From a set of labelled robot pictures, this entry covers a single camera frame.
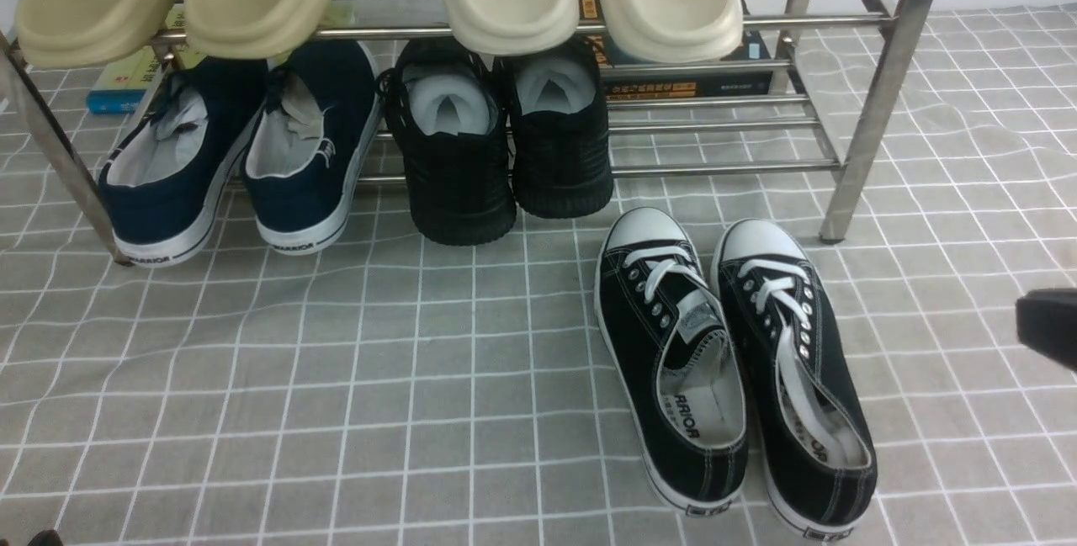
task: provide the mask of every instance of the gray floor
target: gray floor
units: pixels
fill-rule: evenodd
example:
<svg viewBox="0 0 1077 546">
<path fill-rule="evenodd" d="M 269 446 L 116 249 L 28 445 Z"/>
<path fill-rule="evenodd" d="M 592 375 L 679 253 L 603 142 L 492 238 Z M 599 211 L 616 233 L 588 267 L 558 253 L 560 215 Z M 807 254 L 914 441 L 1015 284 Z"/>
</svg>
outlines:
<svg viewBox="0 0 1077 546">
<path fill-rule="evenodd" d="M 803 58 L 847 132 L 877 36 Z M 388 59 L 395 48 L 381 48 Z M 88 164 L 122 120 L 95 71 L 34 74 Z M 681 113 L 673 117 L 696 117 Z M 648 113 L 634 117 L 647 120 Z M 787 158 L 807 137 L 623 137 L 619 164 Z M 1023 291 L 1077 279 L 1077 9 L 933 17 L 847 242 L 826 174 L 620 183 L 600 215 L 422 240 L 403 192 L 289 258 L 226 198 L 207 252 L 114 266 L 0 115 L 0 533 L 71 544 L 778 546 L 757 447 L 743 501 L 687 520 L 649 490 L 590 311 L 605 228 L 673 213 L 701 251 L 772 218 L 827 280 L 879 448 L 847 544 L 1077 544 L 1077 379 L 1016 341 Z M 372 169 L 400 168 L 391 146 Z"/>
</svg>

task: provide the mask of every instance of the black sole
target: black sole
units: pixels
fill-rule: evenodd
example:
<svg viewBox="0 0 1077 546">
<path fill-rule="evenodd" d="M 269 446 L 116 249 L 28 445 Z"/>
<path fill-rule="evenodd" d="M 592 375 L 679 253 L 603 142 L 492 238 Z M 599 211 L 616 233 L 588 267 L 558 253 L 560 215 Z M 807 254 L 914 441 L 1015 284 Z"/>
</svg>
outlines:
<svg viewBox="0 0 1077 546">
<path fill-rule="evenodd" d="M 528 182 L 513 171 L 513 194 L 524 212 L 540 219 L 579 219 L 602 211 L 613 197 L 613 170 L 606 166 L 601 174 L 576 186 L 549 186 Z"/>
<path fill-rule="evenodd" d="M 423 237 L 442 246 L 481 246 L 501 239 L 516 224 L 516 206 L 486 213 L 451 213 L 411 206 L 411 221 Z"/>
</svg>

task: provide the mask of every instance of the black canvas sneaker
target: black canvas sneaker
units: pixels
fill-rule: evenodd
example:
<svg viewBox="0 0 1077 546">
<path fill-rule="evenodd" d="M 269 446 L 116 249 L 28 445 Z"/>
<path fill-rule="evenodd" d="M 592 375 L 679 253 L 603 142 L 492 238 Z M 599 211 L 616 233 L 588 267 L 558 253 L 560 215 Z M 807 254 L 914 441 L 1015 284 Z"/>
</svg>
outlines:
<svg viewBox="0 0 1077 546">
<path fill-rule="evenodd" d="M 722 307 L 673 219 L 640 208 L 617 221 L 595 312 L 656 492 L 688 516 L 726 510 L 747 466 L 744 392 Z"/>
<path fill-rule="evenodd" d="M 499 58 L 513 127 L 513 192 L 529 213 L 575 219 L 613 196 L 610 115 L 599 66 L 587 41 L 573 37 L 531 56 Z"/>
<path fill-rule="evenodd" d="M 479 56 L 452 37 L 408 41 L 381 74 L 381 90 L 419 233 L 445 246 L 478 246 L 508 233 L 516 201 L 506 113 Z"/>
<path fill-rule="evenodd" d="M 376 73 L 350 40 L 309 41 L 270 71 L 243 183 L 274 250 L 312 254 L 339 239 L 381 121 Z"/>
<path fill-rule="evenodd" d="M 98 177 L 116 248 L 145 267 L 206 246 L 228 177 L 265 97 L 264 59 L 205 58 L 162 82 L 148 116 Z"/>
<path fill-rule="evenodd" d="M 711 282 L 755 397 L 770 501 L 805 537 L 847 537 L 878 467 L 819 274 L 787 233 L 747 220 L 726 232 Z"/>
</svg>

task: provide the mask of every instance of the shoe rack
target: shoe rack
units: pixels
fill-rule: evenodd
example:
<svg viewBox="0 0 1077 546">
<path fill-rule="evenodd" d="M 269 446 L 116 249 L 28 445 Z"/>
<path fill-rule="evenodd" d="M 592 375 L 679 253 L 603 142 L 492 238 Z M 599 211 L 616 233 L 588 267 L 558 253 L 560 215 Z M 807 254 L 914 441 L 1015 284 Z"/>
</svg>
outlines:
<svg viewBox="0 0 1077 546">
<path fill-rule="evenodd" d="M 844 239 L 853 211 L 859 201 L 864 183 L 879 146 L 884 129 L 896 106 L 901 83 L 908 71 L 912 54 L 920 40 L 924 22 L 933 0 L 897 0 L 889 10 L 882 0 L 861 0 L 864 13 L 815 14 L 809 13 L 810 0 L 787 0 L 781 14 L 752 14 L 744 17 L 744 28 L 760 31 L 778 31 L 774 58 L 769 60 L 723 60 L 718 64 L 693 64 L 693 66 L 646 66 L 619 67 L 616 76 L 646 74 L 670 74 L 671 71 L 773 71 L 770 94 L 749 97 L 724 98 L 670 98 L 670 100 L 645 100 L 611 102 L 611 135 L 684 135 L 696 132 L 760 131 L 760 129 L 811 129 L 819 142 L 820 156 L 812 159 L 769 159 L 768 162 L 719 163 L 719 164 L 661 164 L 661 166 L 615 167 L 616 178 L 675 178 L 675 177 L 721 177 L 721 174 L 760 174 L 781 171 L 830 171 L 835 179 L 835 192 L 830 198 L 820 238 L 824 242 L 837 243 Z M 883 37 L 883 48 L 878 67 L 857 121 L 844 157 L 839 156 L 820 121 L 811 95 L 797 70 L 797 44 L 803 29 L 837 29 L 870 26 Z M 602 22 L 581 22 L 578 32 L 602 32 Z M 349 40 L 407 40 L 412 37 L 449 36 L 445 25 L 429 26 L 359 26 L 359 28 L 319 29 L 314 39 Z M 173 52 L 169 47 L 184 43 L 183 29 L 163 29 L 153 37 L 150 44 L 162 59 L 163 68 L 181 67 L 174 64 Z M 127 258 L 121 254 L 112 239 L 112 225 L 101 205 L 97 186 L 90 171 L 72 148 L 64 129 L 43 100 L 42 95 L 26 74 L 26 64 L 20 58 L 17 40 L 9 43 L 0 33 L 0 95 L 11 100 L 15 112 L 31 132 L 39 149 L 46 155 L 57 171 L 64 185 L 74 198 L 88 222 L 95 228 L 101 242 L 121 264 Z M 654 110 L 656 115 L 662 109 L 738 109 L 747 106 L 799 106 L 803 116 L 775 116 L 751 121 L 647 121 L 647 123 L 618 123 L 618 110 Z M 380 140 L 391 139 L 388 131 L 378 135 Z M 369 174 L 361 182 L 367 185 L 401 185 L 403 174 Z"/>
</svg>

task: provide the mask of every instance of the shoe toe cap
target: shoe toe cap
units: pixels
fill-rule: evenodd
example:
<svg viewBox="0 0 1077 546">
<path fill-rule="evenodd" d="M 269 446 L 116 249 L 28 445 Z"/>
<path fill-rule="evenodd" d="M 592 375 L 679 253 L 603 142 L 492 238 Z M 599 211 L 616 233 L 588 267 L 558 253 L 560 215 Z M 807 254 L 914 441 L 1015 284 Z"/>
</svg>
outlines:
<svg viewBox="0 0 1077 546">
<path fill-rule="evenodd" d="M 740 221 L 726 234 L 722 261 L 736 261 L 752 255 L 788 255 L 805 260 L 803 250 L 782 227 L 770 221 Z"/>
<path fill-rule="evenodd" d="M 639 208 L 625 213 L 610 233 L 607 248 L 634 246 L 642 240 L 687 240 L 669 213 L 655 208 Z"/>
</svg>

